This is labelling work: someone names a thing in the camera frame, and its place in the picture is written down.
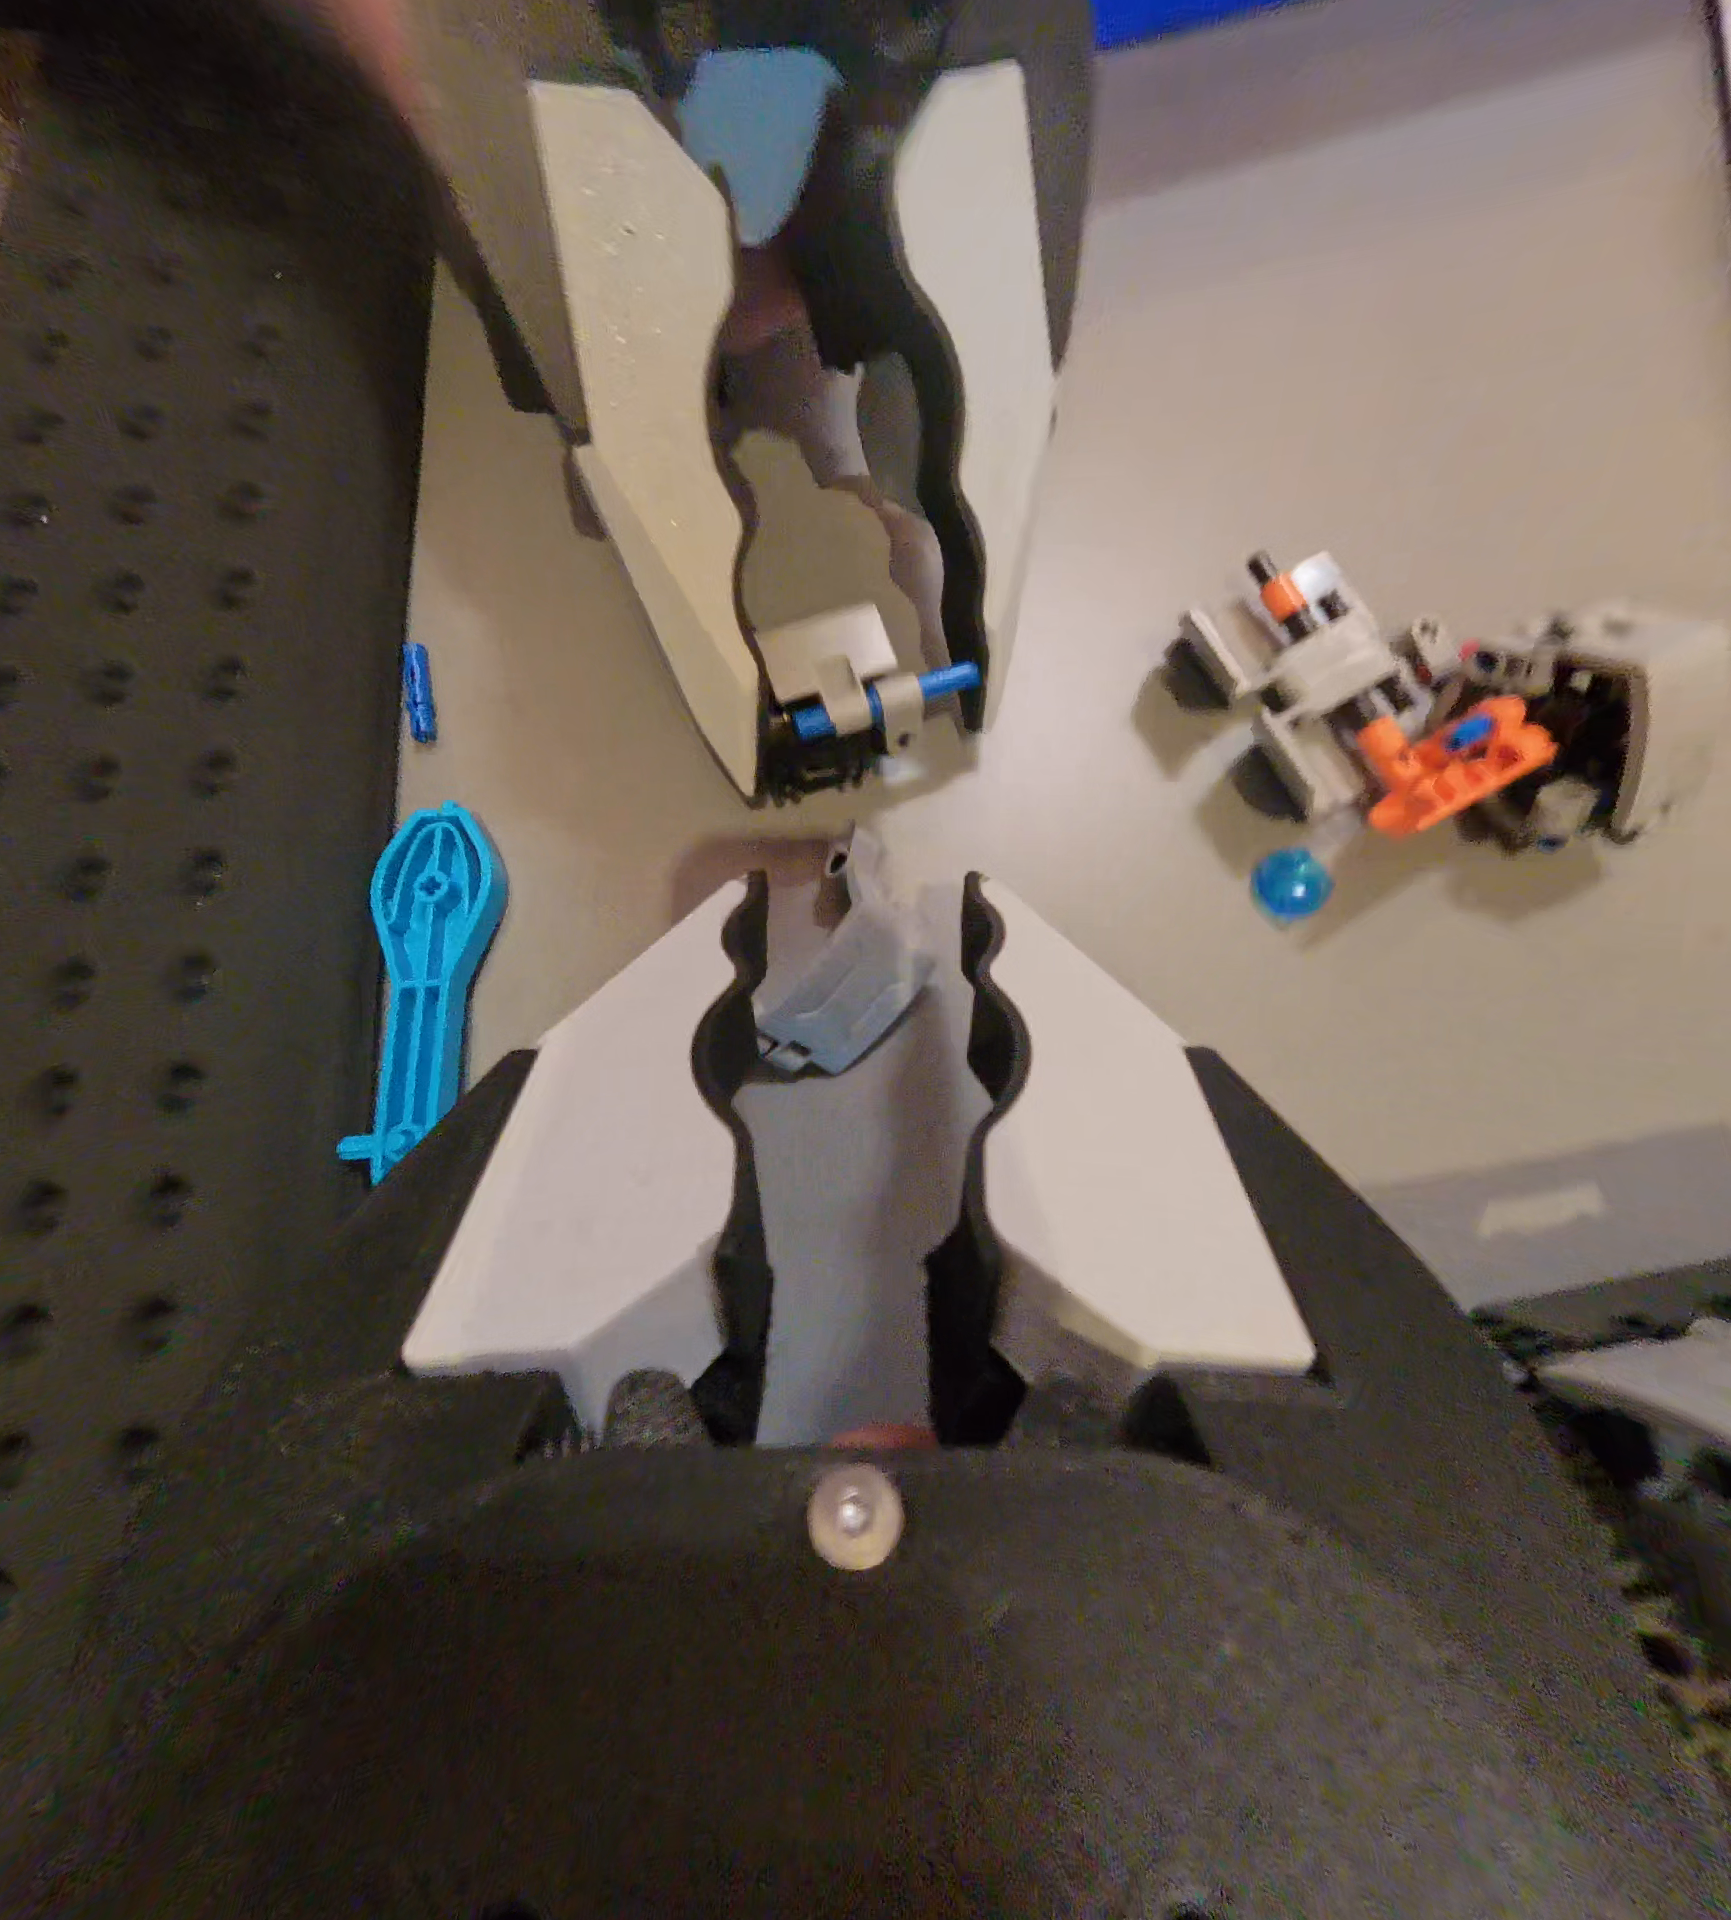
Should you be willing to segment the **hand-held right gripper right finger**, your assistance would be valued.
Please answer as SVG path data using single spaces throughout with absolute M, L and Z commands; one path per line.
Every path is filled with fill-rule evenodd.
M 960 965 L 986 1110 L 926 1256 L 930 1394 L 1308 1375 L 1316 1341 L 1186 1039 L 992 875 L 964 882 Z

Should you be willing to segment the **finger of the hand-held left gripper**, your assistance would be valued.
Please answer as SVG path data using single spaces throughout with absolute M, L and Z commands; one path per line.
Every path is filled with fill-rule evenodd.
M 998 716 L 1016 648 L 1058 371 L 1026 76 L 952 66 L 902 125 L 860 139 L 870 355 L 898 363 L 886 488 L 926 525 L 926 659 L 974 665 L 958 728 Z
M 588 419 L 574 467 L 696 729 L 756 801 L 772 703 L 740 601 L 748 522 L 708 418 L 734 306 L 730 202 L 638 91 L 528 91 Z

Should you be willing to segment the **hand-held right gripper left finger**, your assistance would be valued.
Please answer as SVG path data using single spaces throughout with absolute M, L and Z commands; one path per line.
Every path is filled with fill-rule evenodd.
M 404 1338 L 412 1374 L 764 1394 L 776 1275 L 736 1095 L 768 908 L 762 872 L 724 882 L 542 1035 Z

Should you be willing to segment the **grey bracket brick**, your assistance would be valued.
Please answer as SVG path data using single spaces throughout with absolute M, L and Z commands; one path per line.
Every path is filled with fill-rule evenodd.
M 836 924 L 770 964 L 754 995 L 760 1061 L 776 1078 L 854 1068 L 906 1018 L 936 965 L 918 895 L 874 828 L 854 823 L 830 841 L 824 882 L 844 895 Z

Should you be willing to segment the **light blue paddle piece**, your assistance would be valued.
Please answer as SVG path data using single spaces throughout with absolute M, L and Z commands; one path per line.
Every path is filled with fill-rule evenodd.
M 458 801 L 406 818 L 370 887 L 384 960 L 372 1125 L 338 1145 L 374 1186 L 448 1116 L 466 1085 L 474 983 L 510 900 L 502 854 Z

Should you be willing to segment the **blue storage bin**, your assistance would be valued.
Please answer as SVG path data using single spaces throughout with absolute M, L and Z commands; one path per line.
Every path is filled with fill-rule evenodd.
M 1254 16 L 1288 7 L 1290 2 L 1232 0 L 1232 2 L 1092 2 L 1096 46 L 1118 51 L 1158 44 L 1172 35 L 1198 34 L 1210 28 L 1236 24 Z

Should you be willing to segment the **black dimpled foam mat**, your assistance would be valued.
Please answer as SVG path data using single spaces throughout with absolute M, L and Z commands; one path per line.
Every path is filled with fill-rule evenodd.
M 356 89 L 176 28 L 50 41 L 0 244 L 0 1886 L 370 1101 L 432 241 Z

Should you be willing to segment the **small grey orange brick assembly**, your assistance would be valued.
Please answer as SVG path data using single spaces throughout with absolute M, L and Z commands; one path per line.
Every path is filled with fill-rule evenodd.
M 1701 790 L 1731 631 L 1622 600 L 1504 635 L 1392 626 L 1328 549 L 1258 549 L 1224 615 L 1182 615 L 1168 664 L 1240 716 L 1284 816 L 1410 841 L 1458 825 L 1510 851 L 1634 844 Z

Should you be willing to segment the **large grey tracked brick vehicle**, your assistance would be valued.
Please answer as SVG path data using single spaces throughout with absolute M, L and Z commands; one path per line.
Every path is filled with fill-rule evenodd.
M 1468 1315 L 1580 1484 L 1668 1718 L 1731 1813 L 1731 1257 Z

